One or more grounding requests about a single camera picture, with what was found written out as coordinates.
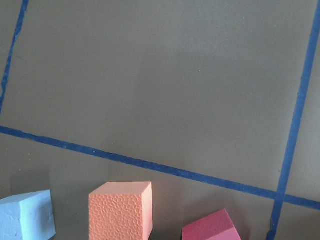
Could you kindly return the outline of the light blue foam block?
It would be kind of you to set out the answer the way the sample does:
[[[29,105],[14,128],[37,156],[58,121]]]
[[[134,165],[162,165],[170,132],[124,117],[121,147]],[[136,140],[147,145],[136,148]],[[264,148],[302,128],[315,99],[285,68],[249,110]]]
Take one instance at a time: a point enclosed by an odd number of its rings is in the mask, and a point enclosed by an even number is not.
[[[50,190],[0,200],[2,240],[49,240],[56,235]]]

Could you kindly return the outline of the orange foam block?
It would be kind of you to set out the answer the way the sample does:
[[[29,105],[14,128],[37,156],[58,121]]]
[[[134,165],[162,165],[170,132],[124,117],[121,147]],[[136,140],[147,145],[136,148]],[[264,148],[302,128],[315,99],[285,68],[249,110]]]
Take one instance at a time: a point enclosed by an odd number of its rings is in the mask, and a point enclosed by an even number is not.
[[[152,183],[107,182],[88,196],[90,240],[148,240],[153,230]]]

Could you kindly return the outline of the magenta foam block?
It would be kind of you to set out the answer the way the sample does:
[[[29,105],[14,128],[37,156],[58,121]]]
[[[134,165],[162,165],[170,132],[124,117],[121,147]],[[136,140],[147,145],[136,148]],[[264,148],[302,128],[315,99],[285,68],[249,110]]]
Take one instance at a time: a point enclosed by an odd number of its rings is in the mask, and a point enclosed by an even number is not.
[[[225,208],[203,217],[182,229],[183,240],[240,240]]]

